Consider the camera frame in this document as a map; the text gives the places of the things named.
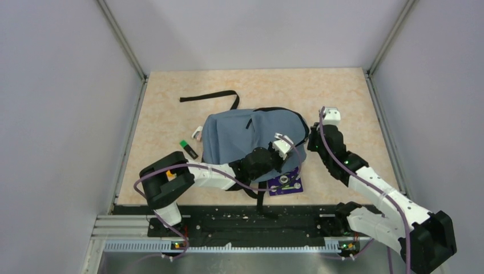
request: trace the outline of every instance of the black strap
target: black strap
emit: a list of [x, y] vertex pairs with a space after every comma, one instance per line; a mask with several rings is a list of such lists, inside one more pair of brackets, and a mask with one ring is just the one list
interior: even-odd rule
[[[259, 182], [259, 188], [267, 188], [267, 181]], [[257, 192], [257, 207], [256, 207], [257, 213], [269, 219], [274, 219], [274, 220], [278, 219], [279, 217], [275, 213], [264, 213], [264, 207], [263, 207], [264, 194], [265, 194], [265, 191]]]
[[252, 190], [249, 190], [245, 187], [243, 189], [244, 189], [245, 193], [247, 193], [247, 195], [249, 195], [250, 198], [253, 198], [253, 199], [259, 198], [258, 195], [255, 192], [253, 192]]
[[235, 95], [235, 101], [233, 101], [232, 106], [230, 107], [231, 110], [236, 110], [239, 106], [240, 98], [239, 95], [235, 92], [235, 90], [224, 90], [209, 94], [204, 94], [200, 96], [193, 96], [193, 97], [180, 97], [180, 102], [188, 102], [188, 101], [197, 101], [197, 100], [205, 100], [205, 99], [212, 99], [218, 97], [224, 97], [229, 95]]

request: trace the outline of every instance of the purple circuit board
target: purple circuit board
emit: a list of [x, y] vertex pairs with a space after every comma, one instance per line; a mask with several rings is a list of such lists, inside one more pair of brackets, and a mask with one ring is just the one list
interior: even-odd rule
[[[280, 186], [289, 180], [291, 180], [293, 177], [298, 176], [298, 168], [294, 169], [293, 171], [286, 172], [282, 174], [281, 176], [275, 177], [274, 179], [268, 180], [268, 187], [273, 188]], [[269, 195], [271, 196], [278, 196], [278, 195], [285, 195], [285, 194], [292, 194], [292, 193], [299, 193], [303, 191], [303, 183], [301, 182], [301, 177], [298, 176], [291, 184], [279, 188], [276, 191], [269, 191]]]

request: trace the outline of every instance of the gray wall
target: gray wall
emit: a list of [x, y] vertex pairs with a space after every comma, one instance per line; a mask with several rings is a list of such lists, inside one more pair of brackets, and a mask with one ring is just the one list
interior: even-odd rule
[[107, 0], [145, 71], [369, 67], [405, 0]]
[[80, 271], [139, 90], [95, 1], [0, 1], [0, 272]]
[[481, 273], [484, 1], [420, 1], [376, 75], [416, 201], [453, 221], [454, 273]]

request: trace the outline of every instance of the marble pattern surface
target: marble pattern surface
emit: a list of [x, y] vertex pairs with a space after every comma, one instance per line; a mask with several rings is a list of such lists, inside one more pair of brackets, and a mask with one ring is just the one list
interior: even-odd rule
[[[361, 68], [168, 71], [150, 75], [118, 204], [146, 204], [132, 187], [139, 171], [173, 151], [182, 151], [181, 140], [186, 140], [201, 155], [202, 145], [190, 139], [191, 134], [203, 125], [209, 114], [228, 110], [235, 97], [184, 103], [179, 98], [221, 90], [236, 90], [240, 95], [239, 108], [286, 107], [299, 112], [308, 125], [318, 120], [321, 106], [338, 107], [342, 119], [339, 129], [348, 150], [362, 156], [382, 178], [397, 187]], [[316, 153], [308, 153], [301, 178], [303, 193], [278, 197], [266, 194], [264, 204], [368, 202], [333, 179]], [[253, 205], [256, 201], [244, 191], [193, 187], [178, 203]]]

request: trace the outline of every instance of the gray backpack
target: gray backpack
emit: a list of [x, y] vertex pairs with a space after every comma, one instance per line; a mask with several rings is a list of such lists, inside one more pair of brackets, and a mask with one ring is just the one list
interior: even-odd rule
[[[263, 107], [237, 110], [239, 96], [233, 90], [221, 91], [196, 97], [180, 98], [180, 102], [236, 95], [231, 110], [210, 115], [203, 126], [203, 161], [209, 164], [225, 164], [244, 158], [256, 147], [268, 148], [280, 133], [288, 136], [296, 145], [302, 160], [306, 159], [303, 144], [309, 136], [304, 118], [297, 112], [283, 107]], [[275, 170], [257, 178], [262, 182], [294, 170], [299, 165], [297, 155], [284, 163], [279, 173]]]

